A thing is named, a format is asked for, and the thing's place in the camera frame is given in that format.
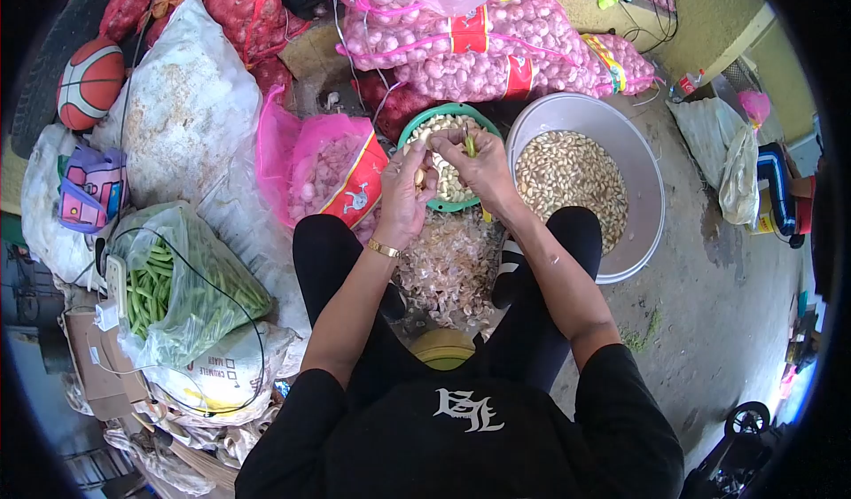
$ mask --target red label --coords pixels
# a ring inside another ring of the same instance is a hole
[[[483,5],[464,16],[449,18],[452,54],[488,51],[488,8]]]
[[[695,92],[695,86],[692,86],[691,80],[688,79],[687,76],[684,76],[680,79],[680,87],[685,91],[687,95]]]
[[[381,199],[381,172],[387,163],[387,154],[373,131],[349,170],[343,187],[319,212],[340,217],[346,226],[354,228]]]
[[[508,79],[506,79],[504,100],[526,100],[532,89],[532,80],[538,68],[530,58],[506,56],[508,58]]]

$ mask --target bag of green beans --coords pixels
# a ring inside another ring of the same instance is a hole
[[[250,323],[240,305],[255,320],[271,308],[263,286],[184,201],[122,217],[107,253],[127,263],[118,342],[137,368],[183,368]]]

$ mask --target power strip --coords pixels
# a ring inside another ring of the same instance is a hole
[[[121,257],[106,256],[106,294],[118,304],[118,317],[127,318],[127,263]]]

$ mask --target basketball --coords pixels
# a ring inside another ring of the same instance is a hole
[[[56,110],[71,130],[88,130],[102,119],[118,98],[124,80],[121,49],[107,38],[86,43],[68,60],[59,89]]]

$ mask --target white bowl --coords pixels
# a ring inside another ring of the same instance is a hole
[[[602,258],[597,282],[617,283],[633,276],[659,245],[665,222],[665,191],[650,146],[632,122],[607,103],[575,93],[555,93],[529,104],[511,127],[505,150],[512,177],[517,158],[529,141],[549,131],[580,132],[618,164],[629,203],[626,229]]]

